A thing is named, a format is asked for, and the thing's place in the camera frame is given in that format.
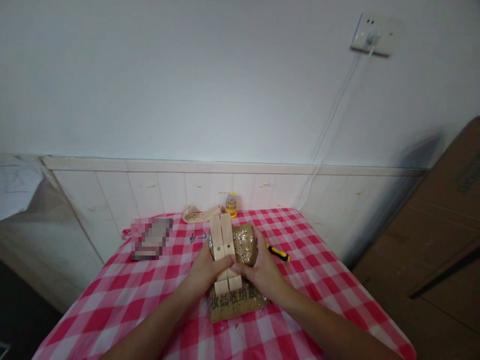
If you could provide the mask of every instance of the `glue bottle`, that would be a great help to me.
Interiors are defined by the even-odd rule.
[[[225,203],[225,212],[230,214],[230,217],[237,217],[237,193],[231,192],[228,194]]]

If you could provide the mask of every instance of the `hand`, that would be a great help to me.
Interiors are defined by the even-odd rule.
[[[195,300],[200,299],[212,286],[217,276],[234,263],[233,259],[225,256],[214,261],[210,253],[209,242],[205,241],[196,256],[193,265],[180,286]]]
[[[267,299],[277,303],[279,297],[284,294],[285,288],[290,286],[280,273],[274,258],[270,255],[264,235],[256,226],[252,225],[252,227],[258,248],[255,265],[249,267],[238,262],[233,264],[231,269],[250,280]]]

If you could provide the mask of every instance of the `paper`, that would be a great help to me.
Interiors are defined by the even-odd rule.
[[[42,178],[33,163],[0,157],[0,221],[28,209]]]

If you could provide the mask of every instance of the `white power cord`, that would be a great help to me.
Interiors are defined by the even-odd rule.
[[[367,69],[367,65],[368,63],[370,62],[370,59],[372,57],[372,54],[374,53],[375,51],[375,47],[377,46],[378,44],[378,41],[379,41],[380,37],[378,36],[378,30],[374,30],[372,31],[371,33],[368,34],[368,37],[367,37],[367,40],[366,40],[366,44],[365,45],[368,45],[368,46],[371,46],[373,44],[373,46],[371,47],[370,49],[370,52],[368,53],[368,56],[367,56],[367,59],[365,60],[365,62],[363,63],[361,69],[360,69],[360,75],[358,76],[358,80],[356,81],[356,84],[354,84],[353,88],[352,88],[352,91],[349,93],[348,95],[348,98],[345,102],[345,105],[343,106],[343,109],[340,113],[340,117],[338,118],[337,120],[337,128],[338,128],[338,125],[340,124],[340,121],[342,120],[343,118],[343,115],[345,113],[345,111],[347,110],[348,108],[348,105],[349,105],[349,102],[350,102],[350,99],[352,98],[352,94],[355,92],[355,90],[357,89],[357,86],[359,85],[360,81],[362,80],[363,76],[364,76],[364,73]],[[345,92],[347,91],[347,88],[349,87],[349,84],[357,70],[357,66],[358,66],[358,63],[359,63],[359,60],[360,60],[360,56],[358,56],[356,59],[354,59],[353,63],[352,63],[352,66],[350,68],[350,71],[348,72],[348,75],[347,77],[345,78],[345,81],[343,82],[343,85],[342,87],[340,88],[340,91],[338,92],[336,98],[335,98],[335,102],[333,103],[333,106],[332,106],[332,110],[330,111],[330,115],[328,117],[328,120],[327,120],[327,123],[326,123],[326,126],[324,128],[324,130],[321,132],[321,135],[319,137],[319,140],[315,146],[315,149],[313,151],[313,154],[310,158],[310,163],[312,164],[315,159],[317,158],[322,146],[324,145],[324,142],[325,142],[325,137],[326,135],[328,134],[329,132],[329,129],[331,128],[333,122],[334,122],[334,119],[335,119],[335,116],[337,114],[337,111],[338,111],[338,108],[339,108],[339,105],[342,101],[342,98],[344,97],[345,95]],[[337,129],[335,129],[333,131],[333,134],[331,135],[331,138],[334,137],[335,133],[337,132]],[[307,199],[309,197],[309,194],[310,194],[310,189],[312,187],[312,182],[314,181],[315,177],[317,176],[318,172],[320,171],[320,168],[322,167],[323,165],[323,162],[324,162],[324,158],[326,157],[326,153],[325,151],[323,152],[323,155],[320,159],[320,161],[318,162],[317,166],[315,167],[313,173],[310,175],[310,178],[308,179],[308,182],[306,183],[305,187],[303,188],[303,191],[302,191],[302,195],[300,197],[300,199],[298,200],[298,206],[297,206],[297,209],[300,211],[305,203],[307,202]]]

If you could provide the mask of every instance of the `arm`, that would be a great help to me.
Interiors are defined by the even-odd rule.
[[[232,270],[283,308],[330,359],[401,359],[366,331],[291,287],[268,253],[262,232],[253,228],[258,242],[255,266],[236,263]]]
[[[230,265],[232,259],[229,257],[213,261],[206,241],[177,289],[101,359],[157,359],[188,310]]]

